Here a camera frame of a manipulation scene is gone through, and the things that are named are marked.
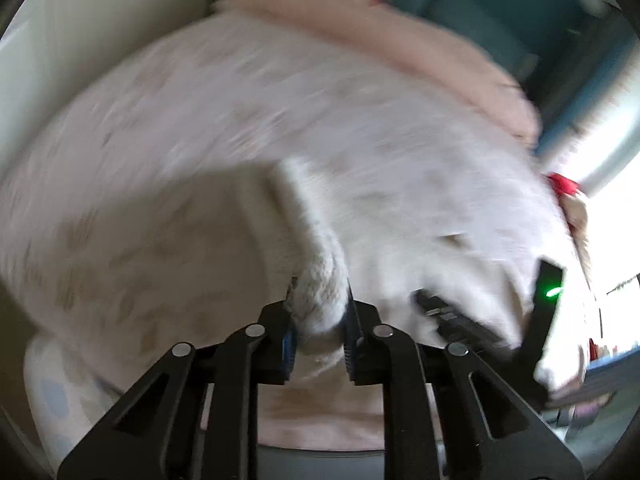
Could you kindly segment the pink fluffy pillow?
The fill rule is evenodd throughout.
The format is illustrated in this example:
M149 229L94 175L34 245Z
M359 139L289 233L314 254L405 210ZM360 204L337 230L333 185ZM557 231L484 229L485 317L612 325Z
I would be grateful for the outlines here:
M346 44L438 84L526 148L538 141L541 123L536 107L488 53L456 32L382 0L217 0L215 6Z

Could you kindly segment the small red item at window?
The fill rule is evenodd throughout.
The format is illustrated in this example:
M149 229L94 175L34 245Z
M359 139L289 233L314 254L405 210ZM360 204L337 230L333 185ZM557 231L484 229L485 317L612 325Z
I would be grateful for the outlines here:
M579 184L562 176L562 174L548 174L547 179L554 194L558 197L575 196L580 192Z

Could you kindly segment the teal upholstered headboard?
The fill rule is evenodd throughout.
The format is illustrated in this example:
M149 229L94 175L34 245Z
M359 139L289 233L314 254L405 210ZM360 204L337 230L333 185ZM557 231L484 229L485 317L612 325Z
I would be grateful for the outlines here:
M550 77L588 14L578 0L385 0L471 40L528 93Z

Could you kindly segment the floral pink bedspread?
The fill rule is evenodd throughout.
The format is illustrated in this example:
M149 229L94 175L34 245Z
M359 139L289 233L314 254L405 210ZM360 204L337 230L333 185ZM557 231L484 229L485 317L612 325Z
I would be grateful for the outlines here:
M431 288L510 344L540 259L565 270L539 374L587 340L555 198L506 132L429 82L224 12L123 62L43 130L1 188L1 277L34 322L125 388L172 342L211 344L282 298L305 196L352 290L424 342Z

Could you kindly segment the cream knitted sweater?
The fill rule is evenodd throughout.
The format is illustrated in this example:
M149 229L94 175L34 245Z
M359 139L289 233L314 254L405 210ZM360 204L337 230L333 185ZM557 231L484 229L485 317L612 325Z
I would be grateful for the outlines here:
M264 267L267 297L282 299L296 330L291 379L260 388L258 440L277 448L358 452L383 446L382 393L346 373L340 323L348 270L319 185L296 159L250 165L239 201Z

